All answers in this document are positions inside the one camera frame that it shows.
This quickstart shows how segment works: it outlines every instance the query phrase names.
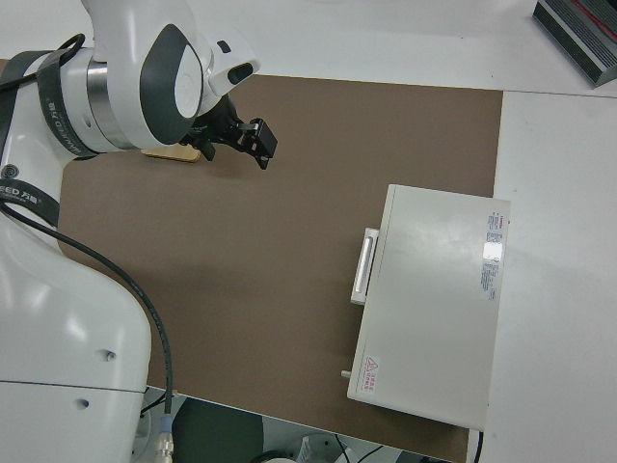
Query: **screw hole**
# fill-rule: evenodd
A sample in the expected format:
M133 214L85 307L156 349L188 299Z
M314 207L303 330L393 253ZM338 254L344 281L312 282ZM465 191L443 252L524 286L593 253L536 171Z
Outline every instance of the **screw hole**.
M77 410L86 410L88 407L90 407L90 402L85 398L78 398L77 400L75 400L75 407L77 408Z

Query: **label sticker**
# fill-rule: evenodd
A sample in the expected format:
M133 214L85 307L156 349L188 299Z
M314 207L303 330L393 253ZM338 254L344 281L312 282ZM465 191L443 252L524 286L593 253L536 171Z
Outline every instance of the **label sticker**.
M362 375L360 377L360 391L366 394L375 394L377 387L377 373L379 372L380 359L372 355L365 355L362 360Z
M507 225L507 220L503 214L493 212L486 224L480 287L482 297L488 301L495 301L498 298L499 270L503 260L503 229Z

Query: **red warning triangle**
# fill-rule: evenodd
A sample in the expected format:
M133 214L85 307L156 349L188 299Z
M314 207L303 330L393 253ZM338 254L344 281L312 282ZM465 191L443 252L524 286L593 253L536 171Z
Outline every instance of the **red warning triangle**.
M366 357L366 371L371 371L372 369L378 368L379 365L370 357Z

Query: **white table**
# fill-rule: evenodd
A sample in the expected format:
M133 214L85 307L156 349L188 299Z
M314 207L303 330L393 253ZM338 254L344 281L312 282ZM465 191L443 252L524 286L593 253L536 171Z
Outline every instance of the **white table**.
M495 196L513 221L482 461L612 461L617 82L592 90L533 0L190 3L204 30L242 30L262 73L506 91ZM59 5L4 0L0 56L92 36L77 0Z

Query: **warning label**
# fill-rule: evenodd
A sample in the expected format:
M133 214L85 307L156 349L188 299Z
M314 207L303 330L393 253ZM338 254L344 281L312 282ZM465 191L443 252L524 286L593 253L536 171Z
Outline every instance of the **warning label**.
M377 387L377 373L379 372L379 357L365 355L362 361L362 375L360 391L366 394L375 394Z

